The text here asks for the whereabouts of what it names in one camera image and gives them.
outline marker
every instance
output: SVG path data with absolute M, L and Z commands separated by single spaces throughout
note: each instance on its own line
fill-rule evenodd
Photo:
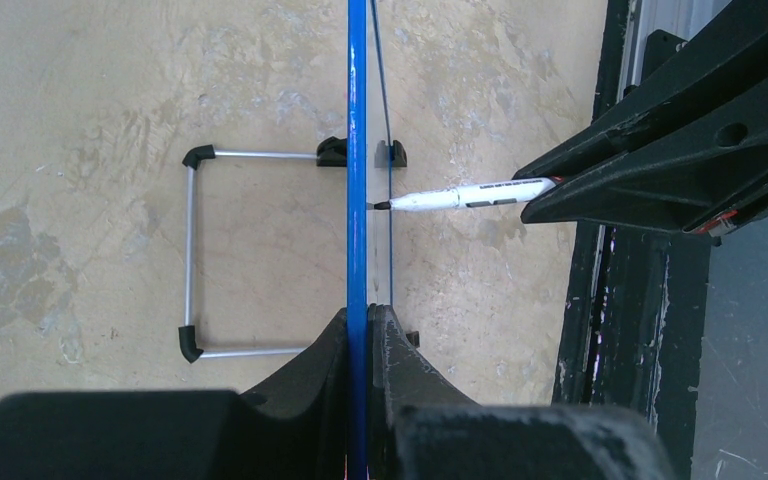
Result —
M 476 208 L 530 202 L 555 188 L 559 178 L 529 178 L 499 183 L 462 185 L 430 192 L 409 193 L 373 205 L 375 210 L 422 212 L 444 208 Z

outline round hole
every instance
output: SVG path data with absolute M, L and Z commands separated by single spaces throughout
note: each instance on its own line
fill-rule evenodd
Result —
M 714 136 L 717 145 L 723 148 L 735 147 L 749 135 L 749 129 L 742 123 L 732 123 L 719 129 Z
M 266 403 L 266 395 L 263 395 L 262 393 L 246 392 L 240 395 L 240 397 L 252 407 L 257 407 L 258 405 Z

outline silver rod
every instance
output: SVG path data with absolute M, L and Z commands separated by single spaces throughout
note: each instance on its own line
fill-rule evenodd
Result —
M 226 350 L 204 352 L 199 358 L 256 357 L 259 355 L 295 355 L 304 351 L 304 347 L 292 348 L 250 348 L 245 350 Z
M 193 324 L 193 236 L 195 231 L 196 171 L 187 168 L 187 244 L 184 265 L 184 326 Z
M 316 160 L 315 153 L 246 152 L 241 150 L 214 150 L 214 153 L 217 157 L 288 158 L 296 160 Z

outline stained floor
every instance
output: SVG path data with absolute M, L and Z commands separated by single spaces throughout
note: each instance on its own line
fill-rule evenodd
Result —
M 605 1 L 378 3 L 396 193 L 509 178 L 587 125 Z M 345 132 L 346 2 L 0 0 L 0 397 L 249 388 L 287 358 L 178 352 L 183 154 Z M 214 345 L 306 342 L 345 302 L 345 172 L 201 171 Z M 484 403 L 551 398 L 572 225 L 517 207 L 395 216 L 395 307 Z

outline black corner connector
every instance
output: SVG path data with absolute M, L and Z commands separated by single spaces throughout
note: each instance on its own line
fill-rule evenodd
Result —
M 345 138 L 328 137 L 316 147 L 317 167 L 345 167 L 348 144 Z
M 198 166 L 202 160 L 212 160 L 214 158 L 216 158 L 216 150 L 213 149 L 213 145 L 202 145 L 187 152 L 187 154 L 184 155 L 184 161 L 181 163 L 183 163 L 185 167 L 198 170 Z
M 198 357 L 204 353 L 204 350 L 196 345 L 195 325 L 178 327 L 178 343 L 181 345 L 181 355 L 190 363 L 195 363 Z
M 408 166 L 408 154 L 405 152 L 405 147 L 402 142 L 393 140 L 393 146 L 390 147 L 390 166 L 393 168 L 407 168 Z

